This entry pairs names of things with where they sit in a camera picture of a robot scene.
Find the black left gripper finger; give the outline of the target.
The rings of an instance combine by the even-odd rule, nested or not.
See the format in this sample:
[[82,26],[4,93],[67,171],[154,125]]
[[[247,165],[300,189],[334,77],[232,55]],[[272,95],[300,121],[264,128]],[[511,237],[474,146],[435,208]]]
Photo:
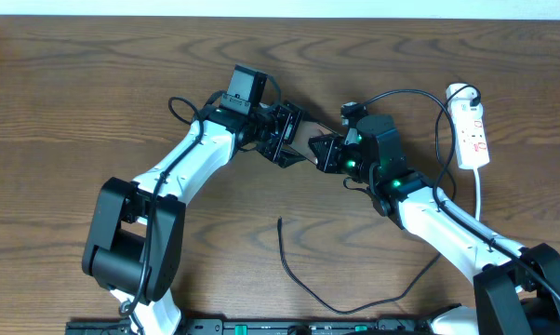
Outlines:
[[305,159],[306,157],[302,154],[290,151],[281,151],[280,155],[278,156],[277,165],[280,168],[288,168],[296,163],[304,161]]
[[300,110],[300,127],[327,128],[327,125],[307,110]]

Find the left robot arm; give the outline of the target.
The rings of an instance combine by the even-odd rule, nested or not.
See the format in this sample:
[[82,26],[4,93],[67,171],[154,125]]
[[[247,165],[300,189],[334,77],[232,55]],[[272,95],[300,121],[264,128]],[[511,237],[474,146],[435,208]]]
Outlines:
[[101,187],[82,269],[120,302],[137,334],[173,334],[182,312],[171,294],[180,265],[186,208],[245,145],[281,168],[312,160],[311,138],[329,128],[286,101],[257,106],[212,98],[194,111],[186,137],[132,181]]

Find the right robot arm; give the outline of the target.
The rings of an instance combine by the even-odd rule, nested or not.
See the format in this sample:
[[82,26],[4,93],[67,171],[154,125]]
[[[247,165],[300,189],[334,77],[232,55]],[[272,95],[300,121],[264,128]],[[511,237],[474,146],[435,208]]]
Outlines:
[[318,169],[366,185],[380,215],[432,245],[473,286],[475,306],[432,316],[434,334],[560,334],[560,254],[486,227],[410,168],[393,120],[364,116],[346,135],[307,136]]

